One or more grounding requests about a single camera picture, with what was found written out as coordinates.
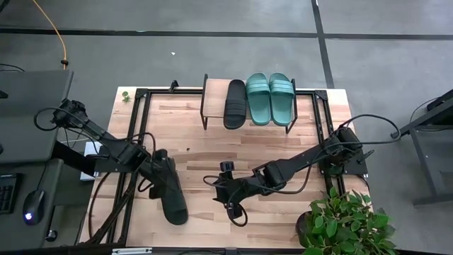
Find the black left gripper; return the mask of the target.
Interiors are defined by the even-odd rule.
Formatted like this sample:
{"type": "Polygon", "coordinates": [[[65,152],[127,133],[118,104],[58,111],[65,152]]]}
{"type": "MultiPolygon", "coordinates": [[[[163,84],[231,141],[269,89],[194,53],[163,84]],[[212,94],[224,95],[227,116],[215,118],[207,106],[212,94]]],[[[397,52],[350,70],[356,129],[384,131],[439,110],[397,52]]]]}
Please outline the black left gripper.
{"type": "Polygon", "coordinates": [[[158,149],[152,158],[143,164],[143,177],[151,183],[151,199],[179,199],[179,184],[174,160],[166,149],[158,149]]]}

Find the black rubber slide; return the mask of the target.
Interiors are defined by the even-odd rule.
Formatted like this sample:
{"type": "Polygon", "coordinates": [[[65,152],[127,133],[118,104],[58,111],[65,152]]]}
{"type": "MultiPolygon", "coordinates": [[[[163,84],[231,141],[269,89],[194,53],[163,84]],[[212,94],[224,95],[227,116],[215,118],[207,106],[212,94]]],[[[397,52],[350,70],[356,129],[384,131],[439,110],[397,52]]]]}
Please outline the black rubber slide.
{"type": "Polygon", "coordinates": [[[161,203],[165,218],[173,225],[183,225],[188,221],[188,208],[176,170],[166,170],[164,194],[161,203]]]}
{"type": "Polygon", "coordinates": [[[240,128],[246,120],[246,88],[240,79],[229,82],[224,104],[224,127],[228,130],[240,128]]]}

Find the wooden shelf black frame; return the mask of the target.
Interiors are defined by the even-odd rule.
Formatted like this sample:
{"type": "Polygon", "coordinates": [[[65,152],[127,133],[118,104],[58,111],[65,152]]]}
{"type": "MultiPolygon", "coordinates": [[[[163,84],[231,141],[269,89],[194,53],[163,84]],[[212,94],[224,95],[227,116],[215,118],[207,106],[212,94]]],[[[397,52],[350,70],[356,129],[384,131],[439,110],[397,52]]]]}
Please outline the wooden shelf black frame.
{"type": "MultiPolygon", "coordinates": [[[[224,103],[227,98],[230,81],[231,79],[215,79],[209,78],[208,74],[204,75],[202,98],[200,103],[200,116],[204,130],[207,130],[209,118],[222,119],[224,117],[224,103]]],[[[286,134],[289,134],[298,118],[295,79],[291,80],[291,83],[294,90],[294,98],[292,102],[291,122],[289,125],[285,126],[286,134]]]]}

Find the green rubber slide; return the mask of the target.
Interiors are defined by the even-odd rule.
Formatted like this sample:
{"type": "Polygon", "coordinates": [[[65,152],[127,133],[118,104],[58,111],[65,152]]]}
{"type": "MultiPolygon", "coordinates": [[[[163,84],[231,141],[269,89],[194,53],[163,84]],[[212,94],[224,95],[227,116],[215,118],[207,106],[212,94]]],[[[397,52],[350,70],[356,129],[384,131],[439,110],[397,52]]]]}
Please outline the green rubber slide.
{"type": "Polygon", "coordinates": [[[288,126],[292,119],[294,87],[282,73],[274,73],[269,78],[270,102],[273,122],[279,126],[288,126]]]}
{"type": "Polygon", "coordinates": [[[253,123],[267,125],[270,122],[270,87],[263,73],[247,78],[246,96],[253,123]]]}

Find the white box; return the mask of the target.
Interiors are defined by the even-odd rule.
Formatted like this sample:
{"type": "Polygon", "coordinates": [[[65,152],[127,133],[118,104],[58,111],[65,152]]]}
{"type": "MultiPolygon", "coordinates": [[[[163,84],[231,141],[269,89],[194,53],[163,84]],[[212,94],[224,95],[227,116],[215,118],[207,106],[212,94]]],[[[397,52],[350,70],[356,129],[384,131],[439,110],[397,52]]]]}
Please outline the white box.
{"type": "MultiPolygon", "coordinates": [[[[98,154],[101,148],[100,142],[86,142],[85,149],[84,149],[84,156],[88,156],[89,154],[98,154]]],[[[99,177],[100,173],[95,171],[94,176],[90,176],[85,173],[81,173],[80,180],[81,181],[94,181],[96,177],[99,177]]]]}

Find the black plant pot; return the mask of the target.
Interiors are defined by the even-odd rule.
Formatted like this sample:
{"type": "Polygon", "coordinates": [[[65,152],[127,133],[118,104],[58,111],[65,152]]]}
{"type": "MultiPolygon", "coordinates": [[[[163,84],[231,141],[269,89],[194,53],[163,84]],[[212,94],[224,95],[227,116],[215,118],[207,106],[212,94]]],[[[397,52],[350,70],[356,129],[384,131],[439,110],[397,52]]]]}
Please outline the black plant pot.
{"type": "Polygon", "coordinates": [[[304,247],[310,246],[311,228],[309,226],[311,220],[311,211],[302,213],[296,222],[295,229],[299,238],[299,243],[304,247]]]}

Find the white aluminium bar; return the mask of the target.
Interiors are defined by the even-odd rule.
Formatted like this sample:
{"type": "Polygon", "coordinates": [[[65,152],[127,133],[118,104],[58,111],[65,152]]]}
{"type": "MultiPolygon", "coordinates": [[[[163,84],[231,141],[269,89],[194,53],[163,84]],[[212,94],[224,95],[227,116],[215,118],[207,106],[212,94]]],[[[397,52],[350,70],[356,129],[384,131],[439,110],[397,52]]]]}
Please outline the white aluminium bar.
{"type": "Polygon", "coordinates": [[[151,247],[127,247],[113,249],[111,255],[152,255],[151,247]]]}

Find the green leafy plant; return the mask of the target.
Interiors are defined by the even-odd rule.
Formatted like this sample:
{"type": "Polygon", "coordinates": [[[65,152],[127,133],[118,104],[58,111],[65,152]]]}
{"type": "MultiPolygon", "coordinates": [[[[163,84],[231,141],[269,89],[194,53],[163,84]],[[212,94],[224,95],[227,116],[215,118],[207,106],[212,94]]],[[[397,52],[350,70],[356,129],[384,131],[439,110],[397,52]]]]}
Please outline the green leafy plant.
{"type": "Polygon", "coordinates": [[[302,255],[398,255],[390,217],[367,194],[331,188],[309,207],[311,241],[302,255]]]}

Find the dark grey desk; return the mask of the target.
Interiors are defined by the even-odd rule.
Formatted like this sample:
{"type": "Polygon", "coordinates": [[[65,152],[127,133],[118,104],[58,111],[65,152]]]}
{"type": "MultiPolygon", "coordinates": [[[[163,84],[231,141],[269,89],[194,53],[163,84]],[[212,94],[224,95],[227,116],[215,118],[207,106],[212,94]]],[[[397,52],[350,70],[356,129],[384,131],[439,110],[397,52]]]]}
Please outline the dark grey desk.
{"type": "Polygon", "coordinates": [[[80,175],[91,166],[58,141],[50,122],[73,77],[69,70],[0,72],[0,175],[18,174],[13,212],[0,215],[0,254],[55,247],[68,240],[68,222],[84,225],[93,185],[80,175]],[[34,190],[45,192],[44,214],[27,225],[23,203],[34,190]],[[45,241],[50,230],[58,231],[54,242],[45,241]]]}

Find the black computer mouse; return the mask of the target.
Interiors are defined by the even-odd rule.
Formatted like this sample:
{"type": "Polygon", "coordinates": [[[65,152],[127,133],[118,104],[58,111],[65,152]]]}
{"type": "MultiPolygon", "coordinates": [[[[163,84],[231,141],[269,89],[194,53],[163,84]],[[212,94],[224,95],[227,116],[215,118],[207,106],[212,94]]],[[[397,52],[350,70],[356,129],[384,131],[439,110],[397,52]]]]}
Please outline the black computer mouse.
{"type": "Polygon", "coordinates": [[[23,219],[27,225],[36,225],[43,218],[45,192],[34,190],[30,192],[23,203],[23,219]]]}

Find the black keyboard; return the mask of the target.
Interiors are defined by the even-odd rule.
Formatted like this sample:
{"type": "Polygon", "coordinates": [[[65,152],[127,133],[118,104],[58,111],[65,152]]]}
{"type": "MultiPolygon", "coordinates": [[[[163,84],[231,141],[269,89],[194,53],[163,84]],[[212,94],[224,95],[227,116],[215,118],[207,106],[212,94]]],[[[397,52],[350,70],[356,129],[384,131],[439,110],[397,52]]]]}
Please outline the black keyboard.
{"type": "Polygon", "coordinates": [[[18,174],[0,175],[0,215],[13,212],[18,174]]]}

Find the grey metal-legged desk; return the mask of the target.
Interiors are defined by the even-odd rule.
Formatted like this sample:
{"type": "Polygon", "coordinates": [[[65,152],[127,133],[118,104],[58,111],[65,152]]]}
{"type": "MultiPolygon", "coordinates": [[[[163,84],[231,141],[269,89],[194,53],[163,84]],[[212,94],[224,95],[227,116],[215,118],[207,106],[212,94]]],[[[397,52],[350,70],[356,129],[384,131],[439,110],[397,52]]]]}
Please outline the grey metal-legged desk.
{"type": "Polygon", "coordinates": [[[423,104],[426,112],[391,133],[391,137],[410,135],[420,167],[425,175],[430,195],[413,201],[414,206],[453,201],[453,89],[423,104]]]}

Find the black metal table frame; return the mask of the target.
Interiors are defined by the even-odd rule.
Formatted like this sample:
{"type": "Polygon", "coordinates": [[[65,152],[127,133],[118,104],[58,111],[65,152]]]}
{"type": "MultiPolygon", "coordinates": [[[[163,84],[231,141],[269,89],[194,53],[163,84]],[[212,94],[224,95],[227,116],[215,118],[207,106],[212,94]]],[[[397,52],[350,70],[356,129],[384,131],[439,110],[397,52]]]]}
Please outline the black metal table frame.
{"type": "Polygon", "coordinates": [[[290,158],[315,146],[350,116],[343,89],[302,89],[297,97],[298,118],[285,133],[276,125],[256,126],[247,121],[228,130],[221,118],[209,118],[207,130],[200,116],[202,86],[120,87],[115,95],[108,129],[118,137],[147,132],[148,149],[164,148],[176,161],[188,206],[184,225],[172,225],[164,217],[160,200],[138,192],[120,214],[112,242],[128,247],[233,247],[249,249],[296,249],[297,218],[326,188],[318,169],[301,171],[287,184],[285,194],[256,195],[243,201],[248,224],[230,222],[215,189],[203,181],[219,173],[223,161],[234,163],[234,176],[250,176],[252,170],[271,160],[290,158]],[[130,102],[122,102],[127,91],[130,102]]]}

